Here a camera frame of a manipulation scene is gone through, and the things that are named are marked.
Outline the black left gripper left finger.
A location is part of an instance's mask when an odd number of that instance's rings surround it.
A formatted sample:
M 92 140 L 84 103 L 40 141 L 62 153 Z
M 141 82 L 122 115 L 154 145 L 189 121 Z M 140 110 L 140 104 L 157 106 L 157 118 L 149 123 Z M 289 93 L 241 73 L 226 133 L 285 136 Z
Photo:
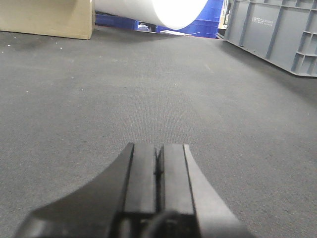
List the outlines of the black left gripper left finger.
M 128 143 L 118 157 L 81 188 L 29 213 L 16 238 L 115 238 L 138 231 L 157 212 L 156 152 Z

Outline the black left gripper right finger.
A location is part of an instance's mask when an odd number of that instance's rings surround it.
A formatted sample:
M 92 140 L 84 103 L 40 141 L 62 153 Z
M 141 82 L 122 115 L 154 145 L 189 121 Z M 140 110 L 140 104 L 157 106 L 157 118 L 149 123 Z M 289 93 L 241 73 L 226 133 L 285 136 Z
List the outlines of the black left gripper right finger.
M 164 144 L 158 156 L 159 208 L 177 212 L 178 238 L 252 238 L 211 186 L 187 144 Z

